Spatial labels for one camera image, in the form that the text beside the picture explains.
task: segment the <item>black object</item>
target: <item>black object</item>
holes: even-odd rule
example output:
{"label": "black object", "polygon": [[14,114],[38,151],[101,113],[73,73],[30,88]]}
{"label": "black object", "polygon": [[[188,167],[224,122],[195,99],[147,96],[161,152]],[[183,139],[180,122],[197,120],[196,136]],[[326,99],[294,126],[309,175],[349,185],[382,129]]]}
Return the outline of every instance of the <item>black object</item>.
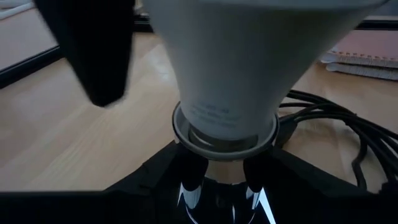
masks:
{"label": "black object", "polygon": [[[153,32],[153,29],[149,24],[149,17],[142,15],[133,16],[132,29],[134,32]],[[357,30],[398,30],[398,21],[364,20],[356,27],[356,29]],[[50,54],[49,51],[51,50],[54,50],[55,54]],[[0,89],[20,80],[21,78],[30,75],[31,73],[41,68],[44,68],[45,66],[57,61],[62,57],[64,56],[63,54],[60,53],[59,46],[56,46],[53,49],[48,49],[22,62],[19,62],[15,65],[11,65],[10,67],[7,67],[3,70],[0,70]],[[25,61],[27,60],[29,61],[29,66],[25,67]]]}
{"label": "black object", "polygon": [[[208,165],[205,158],[182,144],[171,142],[133,174],[104,192],[2,193],[0,222],[192,223],[195,220],[222,223],[222,220],[225,223],[228,220],[233,223],[234,220],[235,223],[248,223],[251,220],[251,223],[270,223],[272,219],[264,211],[263,204],[247,210],[248,206],[243,206],[248,202],[246,198],[235,194],[245,191],[247,186],[253,192],[265,191],[277,223],[390,223],[396,220],[395,213],[390,212],[398,199],[396,157],[386,158],[385,155],[391,152],[388,150],[397,150],[388,140],[396,139],[397,134],[320,96],[295,90],[287,96],[306,103],[282,103],[280,107],[305,109],[280,118],[274,147],[244,160],[247,182],[235,185],[233,191],[204,177]],[[342,119],[361,136],[359,156],[353,161],[358,187],[281,150],[297,122],[331,116]],[[391,149],[383,144],[391,144]],[[379,194],[366,191],[360,168],[363,151],[368,145],[378,155],[386,175],[391,172]],[[180,192],[182,189],[192,192],[198,186],[202,187],[200,199],[193,209],[184,204],[185,195]],[[232,208],[236,210],[236,219],[231,215]]]}
{"label": "black object", "polygon": [[[189,152],[171,142],[104,192],[0,194],[1,223],[192,223],[178,193]],[[278,148],[247,164],[276,223],[390,223],[397,195],[373,195]],[[262,206],[252,223],[267,223]],[[217,214],[208,213],[207,223]]]}
{"label": "black object", "polygon": [[106,106],[120,99],[130,62],[134,1],[36,0],[35,5],[91,102]]}

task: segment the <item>white plastic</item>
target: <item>white plastic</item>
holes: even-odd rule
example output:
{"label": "white plastic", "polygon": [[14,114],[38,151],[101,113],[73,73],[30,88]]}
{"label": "white plastic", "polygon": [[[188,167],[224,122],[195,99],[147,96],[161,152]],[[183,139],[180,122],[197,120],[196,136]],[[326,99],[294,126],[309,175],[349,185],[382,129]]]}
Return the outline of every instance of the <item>white plastic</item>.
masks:
{"label": "white plastic", "polygon": [[185,117],[219,139],[255,135],[311,63],[385,0],[144,0]]}

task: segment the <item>notebook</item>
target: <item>notebook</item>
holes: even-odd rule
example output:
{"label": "notebook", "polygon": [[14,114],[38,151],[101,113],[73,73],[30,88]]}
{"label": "notebook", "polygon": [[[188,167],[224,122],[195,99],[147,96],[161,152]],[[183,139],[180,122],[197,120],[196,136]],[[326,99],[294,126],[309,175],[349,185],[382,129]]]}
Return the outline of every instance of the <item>notebook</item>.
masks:
{"label": "notebook", "polygon": [[321,56],[320,61],[398,68],[398,31],[351,31],[336,46]]}
{"label": "notebook", "polygon": [[331,72],[398,81],[398,31],[351,31],[320,61]]}

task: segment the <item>wooden desk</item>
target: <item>wooden desk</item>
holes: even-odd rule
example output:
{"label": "wooden desk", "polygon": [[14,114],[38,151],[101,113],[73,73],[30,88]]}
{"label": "wooden desk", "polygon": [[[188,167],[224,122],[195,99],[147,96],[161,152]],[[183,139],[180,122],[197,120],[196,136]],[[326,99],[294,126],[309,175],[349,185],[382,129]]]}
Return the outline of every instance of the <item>wooden desk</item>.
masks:
{"label": "wooden desk", "polygon": [[[175,75],[160,40],[137,34],[126,99],[90,104],[66,60],[0,90],[0,190],[101,190],[173,140]],[[312,66],[294,87],[398,132],[397,83]],[[286,150],[348,182],[358,138],[331,120],[300,124]],[[363,163],[369,190],[385,181],[374,156]]]}
{"label": "wooden desk", "polygon": [[57,45],[36,9],[0,20],[0,70]]}

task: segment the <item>black cable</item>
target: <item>black cable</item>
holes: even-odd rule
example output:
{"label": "black cable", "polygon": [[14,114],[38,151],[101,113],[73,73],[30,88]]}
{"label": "black cable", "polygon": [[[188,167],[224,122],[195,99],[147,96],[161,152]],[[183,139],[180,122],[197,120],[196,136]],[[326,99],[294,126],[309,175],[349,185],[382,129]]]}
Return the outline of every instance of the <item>black cable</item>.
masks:
{"label": "black cable", "polygon": [[365,176],[363,175],[361,169],[361,163],[365,159],[366,153],[368,152],[368,145],[366,144],[365,140],[360,139],[360,149],[356,158],[352,161],[351,166],[354,171],[354,175],[356,178],[356,185],[361,189],[367,189],[368,186],[366,185]]}
{"label": "black cable", "polygon": [[[324,114],[318,113],[318,114],[305,115],[305,116],[299,117],[297,122],[305,121],[305,120],[308,120],[308,119],[318,119],[318,118],[339,119],[339,120],[342,120],[342,121],[344,121],[346,123],[361,124],[361,122],[358,121],[358,120],[351,119],[351,118],[347,119],[347,118],[345,118],[344,116],[342,116],[340,114],[326,114],[326,113],[324,113]],[[364,138],[364,140],[366,140],[366,142],[369,144],[369,146],[372,149],[375,149],[375,150],[379,151],[381,153],[381,156],[389,163],[390,166],[393,167],[394,172],[396,174],[398,174],[398,158],[396,158],[396,156],[394,156],[394,157],[388,156],[388,154],[389,154],[388,152],[391,152],[391,151],[383,151],[383,150],[381,150],[378,147],[378,145],[375,144],[373,142],[373,140],[368,135],[366,135],[362,130],[358,129],[359,133],[357,131],[355,131],[355,132],[357,134],[359,134],[359,133],[363,134],[363,138]]]}
{"label": "black cable", "polygon": [[[386,191],[383,189],[382,191],[388,193],[391,187],[396,186],[396,176],[398,176],[398,157],[392,152],[392,150],[398,154],[398,143],[394,140],[398,140],[398,134],[383,128],[378,124],[374,124],[366,119],[360,118],[349,109],[320,96],[291,90],[287,97],[303,102],[282,103],[280,108],[304,108],[296,113],[280,118],[281,124],[290,124],[289,126],[293,127],[291,132],[294,131],[295,127],[297,127],[297,123],[301,121],[328,118],[338,119],[345,122],[345,124],[359,136],[360,149],[358,155],[351,163],[357,180],[357,186],[359,188],[367,188],[366,180],[361,170],[361,163],[367,154],[368,147],[374,152],[388,179],[388,183],[383,184],[383,189],[386,184],[389,186],[385,188],[387,189]],[[287,139],[280,143],[283,144],[283,142],[288,141],[289,138],[290,137],[287,137]]]}

